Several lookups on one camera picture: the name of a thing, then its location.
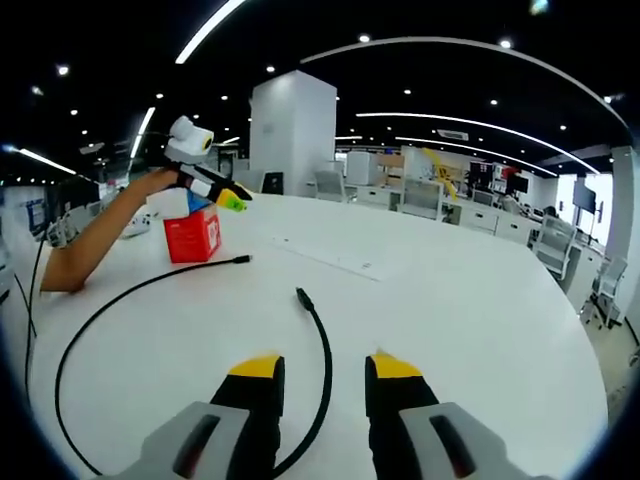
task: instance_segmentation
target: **red cardboard box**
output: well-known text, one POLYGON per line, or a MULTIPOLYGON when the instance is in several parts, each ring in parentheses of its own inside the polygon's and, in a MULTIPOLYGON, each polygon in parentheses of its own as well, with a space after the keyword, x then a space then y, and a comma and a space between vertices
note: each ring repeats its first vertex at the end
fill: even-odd
POLYGON ((220 248, 220 221, 215 205, 187 218, 164 220, 172 263, 206 262, 220 248))

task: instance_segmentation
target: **white pillar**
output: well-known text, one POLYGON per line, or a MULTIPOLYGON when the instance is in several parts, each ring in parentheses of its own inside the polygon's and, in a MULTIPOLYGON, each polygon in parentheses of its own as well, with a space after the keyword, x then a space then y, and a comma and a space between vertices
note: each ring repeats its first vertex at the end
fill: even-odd
POLYGON ((640 312, 631 311, 640 303, 640 157, 631 147, 611 150, 613 163, 613 211, 607 241, 607 256, 627 259, 627 270, 620 282, 616 305, 627 316, 634 330, 640 332, 640 312))
POLYGON ((333 160, 337 89, 294 71, 253 89, 250 168, 284 172, 285 195, 309 196, 313 172, 333 160))

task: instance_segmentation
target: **round white table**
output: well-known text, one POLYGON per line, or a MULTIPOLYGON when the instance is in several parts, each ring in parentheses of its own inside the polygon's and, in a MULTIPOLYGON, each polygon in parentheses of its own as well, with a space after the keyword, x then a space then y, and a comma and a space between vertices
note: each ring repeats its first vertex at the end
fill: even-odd
MULTIPOLYGON (((607 425, 598 362, 573 307, 526 248, 461 227, 314 199, 260 195, 220 211, 214 260, 252 262, 188 272, 126 297, 70 355, 61 406, 70 435, 104 473, 140 454, 144 438, 193 401, 209 401, 228 370, 277 351, 286 361, 283 459, 320 400, 323 355, 295 287, 311 296, 334 355, 322 430, 281 478, 374 479, 364 362, 378 348, 416 365, 441 402, 499 434, 529 474, 566 478, 607 425), (368 264, 370 274, 354 273, 368 264)), ((82 478, 66 444, 54 380, 73 334, 125 289, 178 268, 160 222, 114 245, 76 295, 51 300, 30 378, 45 435, 82 478)))

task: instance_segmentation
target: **curved ceiling light strip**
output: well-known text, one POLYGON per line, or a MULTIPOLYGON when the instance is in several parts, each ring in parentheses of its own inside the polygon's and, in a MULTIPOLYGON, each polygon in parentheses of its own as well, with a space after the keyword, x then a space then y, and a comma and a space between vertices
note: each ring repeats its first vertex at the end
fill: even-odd
POLYGON ((524 160, 513 158, 513 157, 510 157, 509 155, 504 155, 502 153, 492 152, 491 150, 484 150, 482 148, 471 147, 469 145, 460 145, 460 144, 457 144, 457 143, 441 142, 439 140, 429 140, 429 139, 426 139, 426 138, 396 137, 396 140, 404 140, 404 141, 407 141, 407 142, 436 143, 438 145, 448 145, 450 147, 467 148, 469 150, 475 150, 476 152, 488 153, 490 155, 497 155, 498 157, 506 158, 507 160, 511 160, 513 162, 521 163, 523 165, 526 165, 529 168, 535 168, 536 170, 540 170, 541 172, 544 172, 547 175, 552 175, 554 177, 558 176, 557 173, 553 173, 553 172, 551 172, 549 170, 546 170, 546 169, 544 169, 542 167, 537 167, 536 165, 533 165, 532 163, 525 162, 524 160))
POLYGON ((513 135, 517 135, 522 138, 526 138, 527 140, 531 140, 532 142, 539 143, 540 145, 544 145, 547 148, 555 150, 558 153, 562 153, 566 155, 571 160, 578 162, 583 167, 591 170, 595 174, 599 174, 600 172, 589 165, 584 160, 579 159, 572 153, 567 152, 566 150, 561 149, 560 147, 556 147, 555 145, 551 145, 550 143, 545 142, 544 140, 540 140, 539 138, 532 137, 531 135, 527 135, 526 133, 518 132, 516 130, 511 130, 509 128, 500 127, 498 125, 493 125, 491 123, 483 123, 476 122, 475 120, 467 120, 466 118, 456 118, 456 117, 445 117, 444 115, 430 115, 426 113, 399 113, 399 112, 379 112, 379 113, 356 113, 356 117, 366 118, 366 117, 414 117, 414 118, 432 118, 434 120, 449 120, 452 122, 461 122, 461 123, 469 123, 471 125, 478 125, 480 127, 493 128, 495 130, 500 130, 502 132, 511 133, 513 135))
POLYGON ((222 21, 231 15, 240 5, 246 0, 229 0, 225 3, 216 13, 214 13, 207 22, 200 27, 200 30, 193 36, 187 46, 184 47, 178 58, 176 58, 177 64, 183 64, 191 56, 196 48, 207 38, 214 28, 216 28, 222 21))
POLYGON ((335 48, 335 49, 329 50, 327 52, 319 53, 317 55, 312 55, 311 57, 304 58, 304 59, 302 59, 300 61, 300 63, 310 63, 310 62, 313 62, 315 60, 320 60, 321 58, 330 57, 330 56, 336 55, 338 53, 348 52, 348 51, 356 50, 356 49, 359 49, 359 48, 370 48, 370 47, 377 47, 377 46, 380 46, 380 45, 392 45, 392 44, 395 44, 395 43, 449 43, 449 44, 454 44, 454 45, 466 45, 466 46, 469 46, 469 47, 478 47, 478 48, 484 48, 486 50, 493 50, 495 52, 504 53, 506 55, 513 55, 514 57, 518 57, 518 58, 520 58, 522 60, 525 60, 527 62, 535 63, 536 65, 538 65, 538 66, 540 66, 540 67, 542 67, 542 68, 544 68, 546 70, 549 70, 550 72, 553 72, 556 75, 561 76, 565 80, 573 83, 576 87, 580 88, 583 92, 585 92, 588 95, 590 95, 603 108, 607 109, 609 111, 609 113, 611 113, 613 116, 615 116, 620 121, 620 123, 624 126, 624 128, 627 130, 627 132, 629 131, 629 126, 627 125, 627 122, 625 122, 622 119, 622 117, 620 115, 618 115, 618 112, 616 112, 613 108, 611 108, 611 105, 609 105, 607 102, 605 102, 603 98, 600 98, 598 96, 598 94, 593 92, 586 85, 584 85, 583 83, 581 83, 578 80, 576 80, 575 78, 573 78, 571 75, 568 75, 565 72, 563 72, 562 70, 559 70, 556 67, 554 67, 552 65, 549 65, 546 62, 543 62, 542 60, 538 60, 535 57, 531 57, 529 55, 526 55, 524 53, 518 52, 518 51, 513 50, 513 49, 502 48, 499 45, 493 45, 493 44, 490 44, 490 43, 477 42, 475 40, 466 40, 466 39, 462 39, 462 38, 452 38, 452 37, 397 37, 397 38, 386 38, 386 39, 383 39, 383 40, 373 40, 373 41, 368 42, 368 43, 356 43, 356 44, 353 44, 353 45, 347 45, 345 47, 335 48))

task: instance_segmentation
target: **computer monitor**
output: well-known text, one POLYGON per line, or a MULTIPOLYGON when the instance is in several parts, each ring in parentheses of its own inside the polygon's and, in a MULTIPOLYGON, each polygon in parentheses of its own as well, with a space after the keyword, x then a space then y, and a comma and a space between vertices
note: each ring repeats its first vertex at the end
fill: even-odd
POLYGON ((573 185, 573 204, 591 214, 596 213, 596 192, 576 182, 573 185))
POLYGON ((469 182, 471 185, 488 187, 493 181, 493 165, 489 163, 471 162, 469 165, 469 182))
POLYGON ((513 192, 527 193, 529 191, 529 179, 518 175, 509 175, 507 178, 507 195, 513 192))

